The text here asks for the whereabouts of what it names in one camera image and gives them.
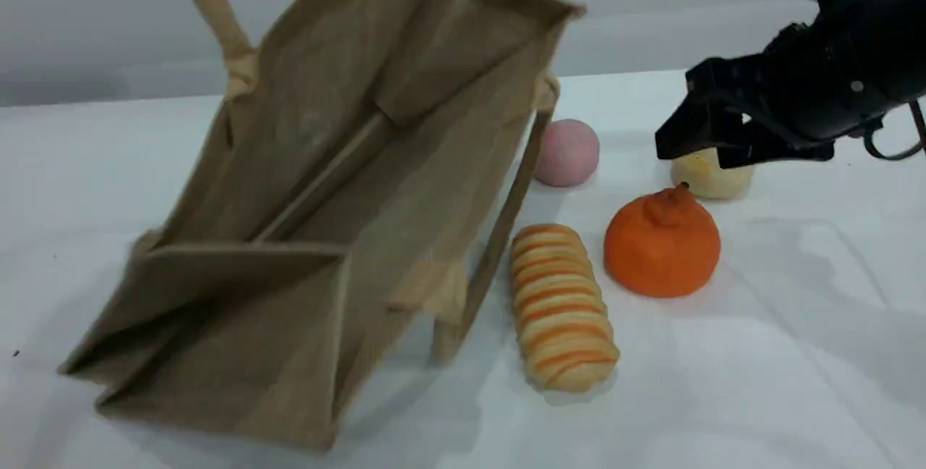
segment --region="pink toy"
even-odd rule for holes
[[[595,130],[578,119],[553,122],[543,135],[533,176],[553,187],[581,185],[598,168],[600,147]]]

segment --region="toy bread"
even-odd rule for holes
[[[752,181],[753,166],[721,169],[717,149],[705,149],[672,160],[672,185],[688,183],[688,190],[698,198],[734,199],[745,194]]]
[[[515,326],[530,379],[583,392],[604,381],[621,353],[592,264],[573,229],[522,229],[511,245]]]

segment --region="toy orange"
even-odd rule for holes
[[[704,287],[721,259],[714,218],[682,183],[636,198],[605,234],[605,268],[648,297],[681,297]]]

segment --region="white tablecloth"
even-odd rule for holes
[[[668,184],[653,132],[680,72],[562,80],[558,117],[602,142],[577,189],[535,185],[519,226],[578,229],[600,263],[619,206]],[[413,326],[326,457],[117,423],[99,387],[55,367],[115,287],[127,245],[166,217],[217,97],[0,109],[0,467],[914,469],[926,460],[926,161],[761,166],[747,198],[710,203],[711,283],[675,301],[598,278],[623,357],[585,396],[541,394],[520,368],[506,272],[453,366]],[[915,137],[907,113],[879,142]]]

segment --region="white backdrop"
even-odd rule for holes
[[[291,0],[231,0],[259,40]],[[678,69],[753,53],[801,0],[573,0],[555,72]],[[188,0],[0,0],[0,106],[219,93],[218,47]]]

